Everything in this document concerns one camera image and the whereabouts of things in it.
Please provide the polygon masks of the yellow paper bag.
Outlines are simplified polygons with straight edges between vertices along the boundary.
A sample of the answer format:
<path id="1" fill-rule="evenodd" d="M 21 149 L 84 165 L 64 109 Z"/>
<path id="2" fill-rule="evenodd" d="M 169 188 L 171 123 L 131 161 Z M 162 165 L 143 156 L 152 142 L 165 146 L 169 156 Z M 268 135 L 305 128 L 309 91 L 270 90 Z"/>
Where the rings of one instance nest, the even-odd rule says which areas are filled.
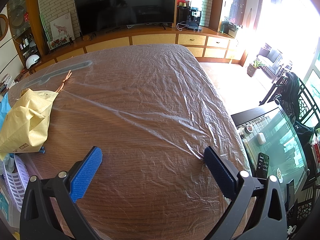
<path id="1" fill-rule="evenodd" d="M 50 113 L 57 92 L 25 89 L 1 128 L 1 159 L 8 153 L 39 152 L 48 138 Z"/>

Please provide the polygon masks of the blue paper bag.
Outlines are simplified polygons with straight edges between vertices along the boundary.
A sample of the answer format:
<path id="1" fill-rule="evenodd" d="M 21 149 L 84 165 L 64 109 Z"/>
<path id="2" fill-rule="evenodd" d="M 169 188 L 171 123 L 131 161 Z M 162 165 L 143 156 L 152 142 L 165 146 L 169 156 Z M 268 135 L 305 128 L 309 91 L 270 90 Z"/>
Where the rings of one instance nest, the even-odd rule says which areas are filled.
<path id="1" fill-rule="evenodd" d="M 11 106 L 9 104 L 8 94 L 5 94 L 0 103 L 0 129 L 2 128 L 5 117 L 10 110 Z"/>

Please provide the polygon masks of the black remote control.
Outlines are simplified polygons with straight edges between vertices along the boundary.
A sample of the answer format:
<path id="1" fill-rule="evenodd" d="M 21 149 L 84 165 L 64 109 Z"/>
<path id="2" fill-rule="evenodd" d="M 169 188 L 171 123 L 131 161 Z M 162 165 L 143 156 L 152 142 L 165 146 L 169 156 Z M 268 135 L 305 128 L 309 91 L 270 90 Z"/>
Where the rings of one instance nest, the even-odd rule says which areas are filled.
<path id="1" fill-rule="evenodd" d="M 268 167 L 269 167 L 269 156 L 260 152 L 257 158 L 257 168 L 255 172 L 255 176 L 257 178 L 266 179 L 268 175 Z"/>

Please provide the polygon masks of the glass side table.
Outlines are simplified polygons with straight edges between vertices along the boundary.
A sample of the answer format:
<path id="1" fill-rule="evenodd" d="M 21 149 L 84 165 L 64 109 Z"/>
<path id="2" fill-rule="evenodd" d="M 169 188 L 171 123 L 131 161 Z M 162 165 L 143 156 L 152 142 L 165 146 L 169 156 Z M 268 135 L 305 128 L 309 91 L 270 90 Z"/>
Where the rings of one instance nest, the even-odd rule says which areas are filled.
<path id="1" fill-rule="evenodd" d="M 279 106 L 260 106 L 233 114 L 232 120 L 244 145 L 252 174 L 261 162 L 259 153 L 268 156 L 267 176 L 279 181 L 283 199 L 287 188 L 302 189 L 308 174 L 305 154 L 289 118 Z"/>

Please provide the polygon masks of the black metal chair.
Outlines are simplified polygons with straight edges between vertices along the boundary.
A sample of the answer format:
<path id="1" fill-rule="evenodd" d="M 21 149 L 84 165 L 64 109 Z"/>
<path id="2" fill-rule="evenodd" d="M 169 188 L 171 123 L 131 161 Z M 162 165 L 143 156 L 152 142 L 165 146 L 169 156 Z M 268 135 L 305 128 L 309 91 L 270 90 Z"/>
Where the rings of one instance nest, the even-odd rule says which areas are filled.
<path id="1" fill-rule="evenodd" d="M 259 102 L 278 100 L 292 123 L 298 122 L 307 127 L 319 128 L 319 106 L 302 80 L 293 72 L 282 75 Z"/>

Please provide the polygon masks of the potted plant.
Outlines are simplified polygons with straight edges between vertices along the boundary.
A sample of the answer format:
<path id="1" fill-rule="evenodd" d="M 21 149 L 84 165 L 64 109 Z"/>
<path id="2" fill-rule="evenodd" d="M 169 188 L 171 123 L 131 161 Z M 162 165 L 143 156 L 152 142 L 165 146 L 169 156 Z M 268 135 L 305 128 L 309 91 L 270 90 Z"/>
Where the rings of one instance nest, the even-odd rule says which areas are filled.
<path id="1" fill-rule="evenodd" d="M 264 64 L 260 60 L 255 59 L 253 63 L 250 63 L 249 66 L 247 67 L 247 75 L 249 77 L 253 77 L 256 70 L 259 68 L 262 68 L 263 66 Z"/>

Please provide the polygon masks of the white helmet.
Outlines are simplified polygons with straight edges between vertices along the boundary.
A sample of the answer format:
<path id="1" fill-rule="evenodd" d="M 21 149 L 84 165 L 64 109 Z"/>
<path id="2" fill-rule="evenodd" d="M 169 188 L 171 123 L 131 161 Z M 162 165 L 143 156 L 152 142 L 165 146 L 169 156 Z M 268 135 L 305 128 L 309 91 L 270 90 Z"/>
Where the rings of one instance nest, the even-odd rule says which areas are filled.
<path id="1" fill-rule="evenodd" d="M 31 66 L 33 66 L 34 64 L 38 63 L 38 61 L 40 60 L 39 55 L 34 54 L 34 55 L 30 55 L 27 60 L 26 60 L 26 68 L 29 69 Z"/>

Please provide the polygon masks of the long wooden tv cabinet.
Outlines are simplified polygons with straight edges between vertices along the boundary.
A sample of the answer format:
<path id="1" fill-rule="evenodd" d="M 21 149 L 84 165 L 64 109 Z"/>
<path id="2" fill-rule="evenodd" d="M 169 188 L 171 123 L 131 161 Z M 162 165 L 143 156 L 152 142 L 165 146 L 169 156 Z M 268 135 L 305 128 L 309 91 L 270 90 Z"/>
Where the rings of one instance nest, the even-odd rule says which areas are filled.
<path id="1" fill-rule="evenodd" d="M 33 74 L 57 62 L 93 51 L 142 44 L 179 44 L 189 49 L 199 62 L 243 66 L 247 58 L 245 45 L 239 39 L 209 28 L 203 27 L 200 32 L 196 32 L 148 25 L 97 34 L 93 38 L 88 35 L 77 38 L 73 44 L 43 56 L 28 72 Z"/>

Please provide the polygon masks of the black coffee machine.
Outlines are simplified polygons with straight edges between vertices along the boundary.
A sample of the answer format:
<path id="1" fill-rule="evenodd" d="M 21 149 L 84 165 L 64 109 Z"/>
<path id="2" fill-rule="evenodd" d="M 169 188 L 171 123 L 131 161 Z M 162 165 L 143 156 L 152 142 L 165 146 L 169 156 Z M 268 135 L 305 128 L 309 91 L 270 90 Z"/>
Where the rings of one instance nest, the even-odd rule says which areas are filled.
<path id="1" fill-rule="evenodd" d="M 185 5 L 179 5 L 177 7 L 177 24 L 176 28 L 179 31 L 183 29 L 192 30 L 195 32 L 200 32 L 202 29 L 200 27 L 202 12 L 191 6 L 190 1 L 186 1 Z"/>

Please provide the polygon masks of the black curved television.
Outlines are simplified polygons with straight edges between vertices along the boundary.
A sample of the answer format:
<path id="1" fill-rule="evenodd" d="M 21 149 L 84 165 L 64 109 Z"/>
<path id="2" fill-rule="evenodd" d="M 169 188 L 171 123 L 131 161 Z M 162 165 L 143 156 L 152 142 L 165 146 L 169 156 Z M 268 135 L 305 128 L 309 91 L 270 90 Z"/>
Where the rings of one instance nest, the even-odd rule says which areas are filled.
<path id="1" fill-rule="evenodd" d="M 137 24 L 174 22 L 176 0 L 74 0 L 80 33 Z"/>

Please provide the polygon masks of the flower picture frame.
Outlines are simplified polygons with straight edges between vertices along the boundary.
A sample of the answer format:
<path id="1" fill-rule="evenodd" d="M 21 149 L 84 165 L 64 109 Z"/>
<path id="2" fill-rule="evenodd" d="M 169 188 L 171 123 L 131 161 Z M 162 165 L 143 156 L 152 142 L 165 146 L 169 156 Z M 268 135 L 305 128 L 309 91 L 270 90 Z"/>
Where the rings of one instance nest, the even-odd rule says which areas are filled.
<path id="1" fill-rule="evenodd" d="M 59 48 L 61 46 L 64 46 L 65 44 L 69 43 L 69 37 L 64 35 L 60 36 L 56 39 L 53 39 L 52 41 L 48 41 L 48 47 L 50 50 L 54 50 L 56 48 Z"/>

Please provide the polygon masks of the elephant picture frame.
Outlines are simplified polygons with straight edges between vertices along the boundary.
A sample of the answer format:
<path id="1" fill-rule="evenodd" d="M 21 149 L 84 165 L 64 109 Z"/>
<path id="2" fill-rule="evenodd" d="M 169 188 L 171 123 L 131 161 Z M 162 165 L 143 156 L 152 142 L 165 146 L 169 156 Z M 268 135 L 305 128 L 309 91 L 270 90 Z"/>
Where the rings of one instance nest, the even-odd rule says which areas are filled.
<path id="1" fill-rule="evenodd" d="M 62 37 L 62 36 L 67 36 L 68 38 L 71 37 L 72 40 L 75 39 L 70 12 L 51 21 L 50 29 L 52 32 L 53 39 Z"/>

